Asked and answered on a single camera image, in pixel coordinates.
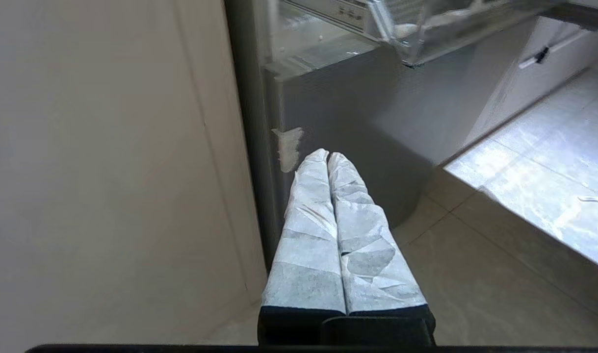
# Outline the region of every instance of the cabinet door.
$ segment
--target cabinet door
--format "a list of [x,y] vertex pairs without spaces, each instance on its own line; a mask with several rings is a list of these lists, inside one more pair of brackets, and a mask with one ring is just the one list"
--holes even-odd
[[[573,29],[575,29],[575,25],[564,24],[550,18],[540,18],[527,47],[532,49],[538,47],[538,44],[555,45],[561,40],[575,35],[577,31],[584,31],[578,29],[572,33]],[[540,33],[547,34],[546,40],[540,40],[542,37],[539,35]],[[530,56],[526,54],[521,56],[522,61],[528,58]],[[496,127],[520,110],[525,109],[573,75],[588,68],[597,59],[598,32],[590,32],[550,54],[543,64],[535,63],[524,69],[515,65],[512,76],[506,82],[505,96],[500,97],[498,109],[489,119],[487,129]]]
[[[263,275],[236,239],[257,224],[227,205],[250,182],[221,178],[232,161],[216,161],[245,166],[245,154],[214,145],[243,138],[239,117],[207,115],[218,102],[197,89],[206,68],[189,60],[174,6],[0,1],[0,352],[192,344],[250,304],[247,277]],[[207,41],[227,45],[222,21]]]

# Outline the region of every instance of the glass shelf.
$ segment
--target glass shelf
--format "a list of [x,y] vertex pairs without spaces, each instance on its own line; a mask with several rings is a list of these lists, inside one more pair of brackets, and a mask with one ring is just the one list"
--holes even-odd
[[285,0],[395,47],[415,67],[536,16],[564,0]]

